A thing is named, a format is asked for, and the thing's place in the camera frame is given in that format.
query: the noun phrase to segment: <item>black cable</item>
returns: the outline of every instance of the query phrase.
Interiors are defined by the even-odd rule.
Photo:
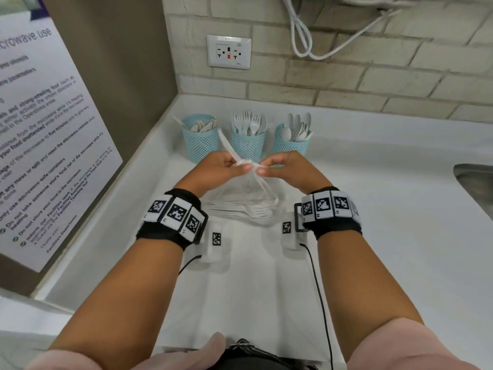
[[[322,299],[322,293],[320,293],[320,287],[318,286],[317,274],[315,273],[315,265],[313,264],[313,258],[311,252],[305,244],[299,243],[303,248],[306,248],[308,255],[310,256],[311,268],[313,269],[313,277],[315,278],[315,284],[317,285],[318,297],[320,298],[320,304],[322,305],[322,313],[324,314],[325,334],[327,335],[327,342],[329,343],[330,352],[330,369],[334,370],[334,362],[332,361],[332,345],[330,345],[329,329],[327,328],[327,316],[325,315],[324,299]]]
[[[188,261],[184,267],[179,271],[178,275],[182,273],[183,270],[185,270],[185,267],[187,267],[189,264],[191,264],[192,261],[198,260],[199,258],[202,258],[202,255],[196,255],[194,258],[192,258],[190,261]]]

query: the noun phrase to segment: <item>stainless steel sink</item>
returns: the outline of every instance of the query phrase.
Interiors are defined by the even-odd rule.
[[[493,220],[493,166],[460,164],[455,165],[453,174]]]

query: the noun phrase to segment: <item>outlet cover plate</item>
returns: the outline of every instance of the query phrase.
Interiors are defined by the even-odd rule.
[[[207,63],[209,66],[248,70],[250,60],[250,38],[207,35]]]

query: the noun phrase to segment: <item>blue basket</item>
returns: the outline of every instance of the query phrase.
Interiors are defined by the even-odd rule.
[[[262,161],[265,132],[257,136],[237,134],[231,125],[231,146],[235,152],[245,160]]]
[[[198,120],[208,123],[215,119],[209,114],[192,114],[182,119],[182,122],[188,127],[197,124]],[[192,132],[182,128],[183,137],[185,139],[186,148],[190,160],[198,164],[206,155],[218,149],[219,136],[217,127],[207,132]]]
[[[289,142],[280,137],[280,130],[284,127],[284,124],[281,123],[276,127],[276,131],[274,133],[274,153],[280,152],[289,152],[292,150],[297,150],[301,155],[305,155],[308,144],[310,140],[306,142]]]

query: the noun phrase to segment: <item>person's left hand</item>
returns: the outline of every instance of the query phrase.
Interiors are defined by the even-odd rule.
[[[233,156],[227,151],[211,152],[174,188],[186,189],[201,198],[207,191],[225,184],[231,178],[248,173],[252,168],[251,164],[232,167],[235,163]]]

